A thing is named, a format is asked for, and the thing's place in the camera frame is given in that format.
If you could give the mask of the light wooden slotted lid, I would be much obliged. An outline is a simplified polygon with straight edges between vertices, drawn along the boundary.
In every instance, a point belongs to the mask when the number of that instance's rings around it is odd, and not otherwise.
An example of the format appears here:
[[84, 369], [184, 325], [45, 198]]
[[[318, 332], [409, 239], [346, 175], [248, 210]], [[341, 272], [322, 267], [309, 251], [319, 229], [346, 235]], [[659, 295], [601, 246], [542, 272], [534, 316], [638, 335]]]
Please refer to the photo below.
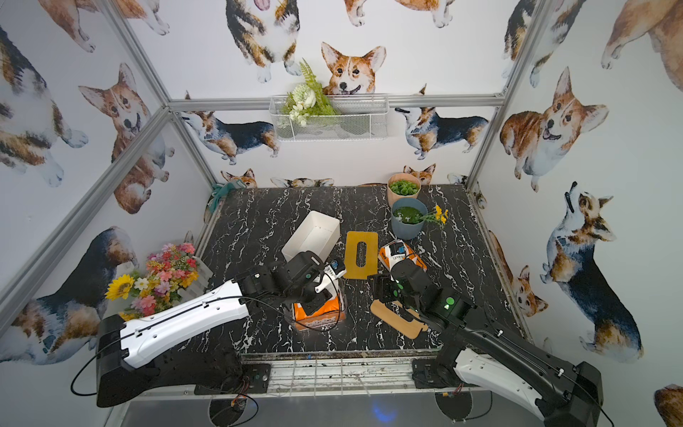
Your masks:
[[410, 308], [405, 309], [399, 302], [395, 302], [395, 304], [410, 316], [410, 320], [401, 317], [384, 302], [379, 300], [373, 300], [370, 305], [370, 311], [373, 315], [377, 316], [377, 318], [411, 340], [418, 338], [422, 332], [427, 332], [430, 329], [416, 311]]

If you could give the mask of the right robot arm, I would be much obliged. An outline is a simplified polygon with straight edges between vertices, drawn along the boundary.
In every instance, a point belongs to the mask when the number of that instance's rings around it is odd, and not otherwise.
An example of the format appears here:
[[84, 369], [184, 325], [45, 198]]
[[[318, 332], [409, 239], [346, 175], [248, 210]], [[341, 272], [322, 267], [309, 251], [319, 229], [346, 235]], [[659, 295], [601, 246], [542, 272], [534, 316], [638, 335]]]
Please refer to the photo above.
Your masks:
[[375, 302], [400, 304], [442, 343], [419, 386], [473, 384], [524, 407], [546, 426], [596, 426], [601, 373], [527, 342], [451, 286], [437, 285], [410, 260], [369, 277]]

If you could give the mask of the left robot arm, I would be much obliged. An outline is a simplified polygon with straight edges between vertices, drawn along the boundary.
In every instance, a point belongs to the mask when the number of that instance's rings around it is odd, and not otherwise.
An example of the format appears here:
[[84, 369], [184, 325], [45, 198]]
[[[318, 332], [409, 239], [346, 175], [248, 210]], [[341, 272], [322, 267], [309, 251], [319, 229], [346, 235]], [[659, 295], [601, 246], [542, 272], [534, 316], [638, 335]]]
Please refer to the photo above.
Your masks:
[[235, 350], [183, 350], [181, 345], [223, 324], [259, 310], [280, 312], [291, 304], [319, 310], [334, 294], [343, 261], [324, 262], [311, 251], [275, 262], [234, 279], [183, 304], [137, 320], [119, 316], [99, 325], [96, 359], [98, 407], [115, 407], [145, 391], [196, 385], [219, 393], [244, 384]]

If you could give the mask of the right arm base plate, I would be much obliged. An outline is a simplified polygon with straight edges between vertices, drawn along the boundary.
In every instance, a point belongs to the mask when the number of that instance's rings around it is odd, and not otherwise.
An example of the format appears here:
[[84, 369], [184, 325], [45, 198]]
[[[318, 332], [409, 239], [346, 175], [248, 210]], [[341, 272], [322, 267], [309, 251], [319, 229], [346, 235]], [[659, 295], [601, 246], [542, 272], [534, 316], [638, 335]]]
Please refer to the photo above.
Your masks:
[[411, 378], [418, 390], [446, 389], [457, 386], [457, 382], [439, 373], [439, 367], [434, 359], [413, 359], [411, 366]]

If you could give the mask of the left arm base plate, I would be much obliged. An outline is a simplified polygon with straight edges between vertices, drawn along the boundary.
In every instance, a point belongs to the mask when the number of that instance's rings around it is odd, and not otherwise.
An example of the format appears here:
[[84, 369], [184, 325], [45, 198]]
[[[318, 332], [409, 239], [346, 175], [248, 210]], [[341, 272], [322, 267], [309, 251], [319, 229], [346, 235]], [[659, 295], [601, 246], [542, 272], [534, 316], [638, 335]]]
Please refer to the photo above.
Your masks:
[[272, 364], [270, 363], [249, 363], [242, 366], [242, 373], [233, 376], [216, 388], [208, 388], [196, 385], [194, 394], [218, 395], [218, 394], [266, 394], [270, 384]]

